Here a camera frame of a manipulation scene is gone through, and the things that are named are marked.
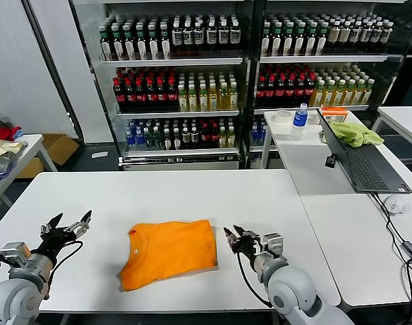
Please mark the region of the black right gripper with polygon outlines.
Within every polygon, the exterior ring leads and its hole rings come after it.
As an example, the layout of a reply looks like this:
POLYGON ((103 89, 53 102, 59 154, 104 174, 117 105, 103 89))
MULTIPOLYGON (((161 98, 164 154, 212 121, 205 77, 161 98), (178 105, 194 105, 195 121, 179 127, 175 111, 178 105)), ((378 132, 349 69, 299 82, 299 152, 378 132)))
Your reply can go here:
POLYGON ((230 250, 234 254, 240 253, 246 256, 249 260, 254 260, 257 255, 257 248, 260 248, 260 250, 263 249, 260 241, 260 235, 251 230, 244 230, 242 227, 237 225, 233 225, 233 227, 240 237, 248 236, 250 238, 238 238, 227 227, 224 227, 224 233, 226 235, 226 240, 230 250))

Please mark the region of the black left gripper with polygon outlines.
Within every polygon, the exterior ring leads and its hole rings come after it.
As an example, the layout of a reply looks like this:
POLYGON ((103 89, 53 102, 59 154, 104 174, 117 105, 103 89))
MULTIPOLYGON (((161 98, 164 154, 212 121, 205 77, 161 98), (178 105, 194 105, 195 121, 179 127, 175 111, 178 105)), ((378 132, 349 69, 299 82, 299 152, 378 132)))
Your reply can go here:
POLYGON ((84 234, 89 229, 91 214, 92 210, 89 210, 80 221, 74 222, 66 228, 58 227, 63 213, 51 218, 45 225, 41 226, 40 237, 42 242, 32 250, 32 254, 43 255, 50 261, 57 261, 56 257, 62 248, 77 239, 75 234, 84 234))

